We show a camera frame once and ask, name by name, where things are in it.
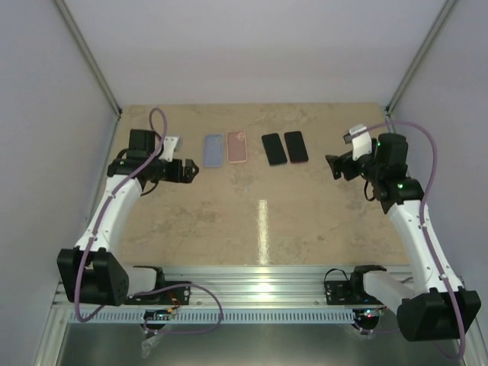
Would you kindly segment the lilac phone case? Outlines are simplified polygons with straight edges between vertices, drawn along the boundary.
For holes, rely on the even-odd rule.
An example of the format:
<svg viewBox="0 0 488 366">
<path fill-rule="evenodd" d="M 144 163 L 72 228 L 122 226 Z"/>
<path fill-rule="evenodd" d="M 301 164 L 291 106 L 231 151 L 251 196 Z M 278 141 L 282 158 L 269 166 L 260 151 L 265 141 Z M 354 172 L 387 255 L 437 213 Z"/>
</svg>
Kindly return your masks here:
<svg viewBox="0 0 488 366">
<path fill-rule="evenodd" d="M 203 164 L 205 168 L 218 168 L 223 164 L 223 135 L 209 134 L 204 138 Z"/>
</svg>

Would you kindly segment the black phone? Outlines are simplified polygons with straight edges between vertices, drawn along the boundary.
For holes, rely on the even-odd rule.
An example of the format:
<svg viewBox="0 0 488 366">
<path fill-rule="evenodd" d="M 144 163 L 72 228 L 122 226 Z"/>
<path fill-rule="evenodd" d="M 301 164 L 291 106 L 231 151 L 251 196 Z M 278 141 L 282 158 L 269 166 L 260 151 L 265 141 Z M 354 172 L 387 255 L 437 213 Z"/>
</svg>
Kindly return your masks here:
<svg viewBox="0 0 488 366">
<path fill-rule="evenodd" d="M 291 131 L 284 134 L 288 157 L 291 163 L 304 163 L 309 161 L 307 148 L 300 131 Z"/>
</svg>

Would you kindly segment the pink phone case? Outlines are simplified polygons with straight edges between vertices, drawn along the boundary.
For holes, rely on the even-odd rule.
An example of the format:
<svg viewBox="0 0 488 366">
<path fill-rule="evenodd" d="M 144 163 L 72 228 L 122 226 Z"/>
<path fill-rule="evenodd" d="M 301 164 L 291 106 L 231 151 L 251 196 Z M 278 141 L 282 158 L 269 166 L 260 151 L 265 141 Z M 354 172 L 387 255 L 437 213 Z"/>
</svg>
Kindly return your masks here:
<svg viewBox="0 0 488 366">
<path fill-rule="evenodd" d="M 226 135 L 227 161 L 231 164 L 244 163 L 248 159 L 246 132 L 230 131 Z"/>
</svg>

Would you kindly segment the black smartphone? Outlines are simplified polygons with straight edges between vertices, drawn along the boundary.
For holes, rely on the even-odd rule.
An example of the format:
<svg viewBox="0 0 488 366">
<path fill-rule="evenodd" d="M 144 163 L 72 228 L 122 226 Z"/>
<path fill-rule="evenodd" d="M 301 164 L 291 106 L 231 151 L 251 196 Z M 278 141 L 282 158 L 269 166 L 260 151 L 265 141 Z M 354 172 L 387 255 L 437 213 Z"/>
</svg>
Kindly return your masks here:
<svg viewBox="0 0 488 366">
<path fill-rule="evenodd" d="M 262 135 L 262 144 L 270 166 L 287 163 L 287 156 L 278 133 Z"/>
</svg>

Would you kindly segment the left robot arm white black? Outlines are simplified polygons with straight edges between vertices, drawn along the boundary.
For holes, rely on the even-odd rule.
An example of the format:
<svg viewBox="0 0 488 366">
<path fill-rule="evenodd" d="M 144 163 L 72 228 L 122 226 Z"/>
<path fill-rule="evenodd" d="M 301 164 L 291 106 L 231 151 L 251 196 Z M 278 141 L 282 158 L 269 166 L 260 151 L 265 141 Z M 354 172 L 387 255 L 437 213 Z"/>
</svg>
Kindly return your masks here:
<svg viewBox="0 0 488 366">
<path fill-rule="evenodd" d="M 131 130 L 128 147 L 108 166 L 104 193 L 88 228 L 56 260 L 69 301 L 120 306 L 138 293 L 150 304 L 166 298 L 162 269 L 124 266 L 117 260 L 121 234 L 144 188 L 161 181 L 189 184 L 199 172 L 193 160 L 174 157 L 181 145 L 179 136 L 163 140 L 160 146 L 156 132 Z"/>
</svg>

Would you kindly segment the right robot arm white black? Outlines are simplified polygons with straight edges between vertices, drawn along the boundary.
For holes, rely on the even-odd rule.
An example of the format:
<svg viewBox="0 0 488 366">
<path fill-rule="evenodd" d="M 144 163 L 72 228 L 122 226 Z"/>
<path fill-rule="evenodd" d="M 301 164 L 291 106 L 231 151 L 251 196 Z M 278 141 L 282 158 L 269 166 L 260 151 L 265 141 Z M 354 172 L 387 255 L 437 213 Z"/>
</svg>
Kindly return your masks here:
<svg viewBox="0 0 488 366">
<path fill-rule="evenodd" d="M 461 340 L 481 308 L 476 291 L 464 288 L 448 264 L 429 218 L 426 193 L 407 175 L 408 143 L 404 136 L 349 131 L 352 150 L 327 155 L 335 179 L 362 177 L 373 188 L 405 246 L 413 274 L 408 287 L 381 265 L 361 265 L 351 273 L 350 295 L 359 304 L 374 298 L 396 315 L 403 337 L 410 342 Z"/>
</svg>

